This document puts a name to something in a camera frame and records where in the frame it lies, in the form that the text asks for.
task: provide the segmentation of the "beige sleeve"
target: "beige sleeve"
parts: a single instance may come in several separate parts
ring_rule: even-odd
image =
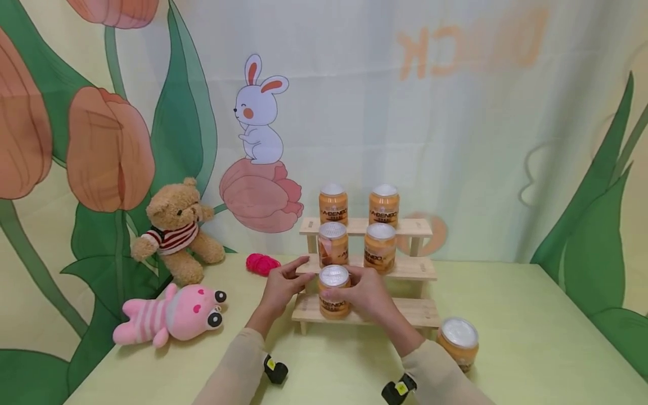
[[[405,372],[416,381],[420,405],[494,405],[436,342],[426,340],[402,359]]]
[[[193,405],[249,405],[259,387],[266,355],[257,331],[240,331]]]

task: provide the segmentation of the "red and white striped sweater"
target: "red and white striped sweater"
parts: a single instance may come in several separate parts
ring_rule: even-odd
[[[158,255],[164,256],[171,255],[189,246],[196,238],[196,235],[198,235],[199,229],[198,222],[192,222],[189,225],[172,231],[164,231],[156,227],[151,227],[142,237],[147,238],[157,246]]]

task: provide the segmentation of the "white bunny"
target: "white bunny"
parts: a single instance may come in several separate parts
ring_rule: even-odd
[[[270,128],[277,118],[275,94],[288,89],[288,79],[272,76],[257,85],[261,73],[261,57],[253,54],[245,64],[246,86],[238,91],[234,115],[245,133],[243,140],[246,157],[253,165],[271,165],[281,159],[283,142],[279,134]]]

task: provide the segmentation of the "wooden step shelf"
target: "wooden step shelf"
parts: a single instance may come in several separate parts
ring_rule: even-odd
[[[438,329],[441,318],[436,304],[431,299],[394,298],[394,304],[401,314],[417,329]],[[302,334],[306,334],[306,323],[348,323],[351,325],[372,325],[366,317],[351,307],[351,312],[343,319],[327,319],[319,311],[317,294],[298,294],[292,319],[301,323]]]
[[[317,273],[319,268],[319,256],[317,253],[311,253],[310,260],[297,268],[297,274]],[[362,267],[364,258],[361,255],[351,255],[349,257],[350,266]],[[385,275],[390,279],[410,280],[410,281],[436,281],[437,272],[434,270],[432,260],[428,257],[409,257],[396,256],[394,269]]]
[[[349,218],[347,234],[350,237],[364,236],[367,232],[369,219]],[[310,260],[297,269],[298,274],[319,273],[318,256],[318,233],[319,218],[304,218],[299,228],[299,234],[305,235],[308,242],[308,254]],[[432,237],[432,228],[423,218],[402,218],[396,228],[396,235],[411,238],[409,257],[396,256],[395,268],[385,277],[417,282],[421,298],[393,298],[400,313],[417,329],[424,332],[438,329],[441,324],[436,304],[433,300],[425,297],[425,286],[428,281],[436,281],[437,273],[434,270],[432,261],[427,257],[418,257],[419,250],[423,245],[424,238]],[[362,255],[349,256],[351,266],[362,267],[364,258]],[[339,320],[326,319],[319,312],[319,296],[317,294],[302,293],[297,295],[295,309],[292,313],[292,320],[299,322],[301,333],[306,334],[307,324],[312,323],[346,323],[351,325],[368,325],[371,322],[357,313],[353,308],[351,313]]]

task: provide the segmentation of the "shelf plank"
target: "shelf plank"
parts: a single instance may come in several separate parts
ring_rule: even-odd
[[[347,233],[349,236],[364,235],[369,225],[367,218],[349,218]],[[301,222],[299,227],[300,235],[317,235],[319,232],[319,218],[307,217]],[[396,234],[404,237],[413,238],[430,238],[432,237],[432,228],[423,218],[401,218],[399,219]]]
[[[439,328],[441,318],[436,304],[431,299],[394,298],[394,304],[400,313],[415,328]],[[327,319],[319,312],[319,296],[317,294],[298,294],[292,320],[312,323],[348,323],[352,325],[372,325],[365,316],[351,307],[351,312],[343,319]]]
[[[319,274],[321,270],[319,268],[319,255],[315,253],[309,254],[308,256],[310,260],[297,268],[297,274]],[[359,255],[351,255],[349,257],[349,264],[351,266],[363,267],[364,258]],[[437,272],[434,270],[432,260],[428,257],[396,256],[394,269],[389,274],[386,274],[385,277],[411,281],[436,281]]]

